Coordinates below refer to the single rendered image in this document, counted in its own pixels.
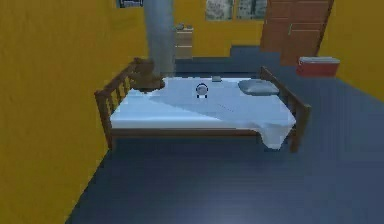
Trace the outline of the red cooler with white lid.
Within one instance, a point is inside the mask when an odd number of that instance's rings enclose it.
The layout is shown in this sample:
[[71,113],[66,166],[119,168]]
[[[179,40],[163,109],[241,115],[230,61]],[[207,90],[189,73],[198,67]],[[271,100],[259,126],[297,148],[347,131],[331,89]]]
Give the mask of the red cooler with white lid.
[[339,65],[340,60],[334,57],[300,57],[296,73],[303,77],[333,77]]

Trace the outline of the round white alarm clock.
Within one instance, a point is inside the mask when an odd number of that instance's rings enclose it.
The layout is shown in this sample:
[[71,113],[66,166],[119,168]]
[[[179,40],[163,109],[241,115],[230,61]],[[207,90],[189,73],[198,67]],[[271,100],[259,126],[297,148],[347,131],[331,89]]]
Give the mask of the round white alarm clock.
[[208,93],[208,86],[204,83],[200,83],[196,86],[196,93],[197,93],[197,97],[200,98],[200,97],[204,97],[206,98],[207,97],[207,93]]

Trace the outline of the white bed sheet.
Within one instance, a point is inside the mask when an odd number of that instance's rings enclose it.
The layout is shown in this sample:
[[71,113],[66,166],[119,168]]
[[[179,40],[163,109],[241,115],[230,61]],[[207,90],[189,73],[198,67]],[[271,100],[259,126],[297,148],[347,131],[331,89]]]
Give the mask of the white bed sheet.
[[[279,149],[296,119],[277,95],[252,96],[238,87],[240,79],[212,82],[207,78],[169,78],[151,100],[216,118],[220,125],[261,134],[263,143]],[[196,86],[208,86],[207,97],[197,97]]]

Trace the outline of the brown teddy bear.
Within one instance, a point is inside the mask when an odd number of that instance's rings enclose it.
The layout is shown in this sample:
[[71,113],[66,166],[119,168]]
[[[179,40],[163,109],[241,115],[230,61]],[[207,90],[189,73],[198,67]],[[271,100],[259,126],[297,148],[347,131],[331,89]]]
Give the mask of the brown teddy bear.
[[134,88],[142,92],[152,92],[165,87],[162,75],[155,75],[152,59],[136,58],[136,68],[133,80]]

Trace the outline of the beige chest of drawers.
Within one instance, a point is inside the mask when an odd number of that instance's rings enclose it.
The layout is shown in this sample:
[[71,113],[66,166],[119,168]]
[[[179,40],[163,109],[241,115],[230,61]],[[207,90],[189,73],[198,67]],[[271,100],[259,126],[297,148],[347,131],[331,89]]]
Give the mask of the beige chest of drawers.
[[193,30],[183,29],[175,32],[175,57],[191,59],[193,49]]

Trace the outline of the grey pillow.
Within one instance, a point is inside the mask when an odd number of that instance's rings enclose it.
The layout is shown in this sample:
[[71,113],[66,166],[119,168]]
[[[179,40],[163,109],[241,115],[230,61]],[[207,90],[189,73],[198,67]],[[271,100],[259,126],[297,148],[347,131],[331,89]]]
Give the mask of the grey pillow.
[[238,82],[238,87],[244,94],[252,96],[270,96],[279,93],[279,89],[272,82],[262,79],[241,80]]

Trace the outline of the brown wooden bed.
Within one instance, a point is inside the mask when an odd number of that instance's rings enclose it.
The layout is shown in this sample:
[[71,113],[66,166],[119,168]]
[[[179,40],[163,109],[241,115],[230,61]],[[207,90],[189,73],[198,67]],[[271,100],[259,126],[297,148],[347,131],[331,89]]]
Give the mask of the brown wooden bed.
[[[151,100],[150,97],[159,90],[142,92],[135,89],[133,80],[135,68],[134,60],[103,89],[94,93],[104,136],[110,149],[115,147],[114,141],[121,138],[252,136],[262,140],[261,134],[257,131],[221,126],[216,118]],[[169,78],[204,77],[165,76],[164,82]],[[289,140],[290,150],[297,151],[307,126],[311,106],[290,91],[266,67],[260,68],[260,76],[256,79],[270,81],[280,90],[278,97],[296,119],[296,124],[284,141]]]

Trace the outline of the brown wooden door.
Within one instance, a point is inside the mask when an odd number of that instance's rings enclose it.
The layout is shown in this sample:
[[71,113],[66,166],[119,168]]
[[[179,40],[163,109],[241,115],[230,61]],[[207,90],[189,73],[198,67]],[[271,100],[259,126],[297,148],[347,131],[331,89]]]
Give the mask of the brown wooden door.
[[295,0],[267,0],[260,48],[263,52],[280,52],[288,33]]
[[288,33],[280,63],[295,66],[300,57],[315,57],[319,51],[334,0],[294,0],[290,7]]

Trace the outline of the dark framed picture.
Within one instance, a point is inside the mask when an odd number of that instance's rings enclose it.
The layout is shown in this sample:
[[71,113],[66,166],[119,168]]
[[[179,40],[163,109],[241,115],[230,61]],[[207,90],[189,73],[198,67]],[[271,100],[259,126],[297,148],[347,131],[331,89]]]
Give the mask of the dark framed picture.
[[144,0],[116,0],[118,8],[143,7]]

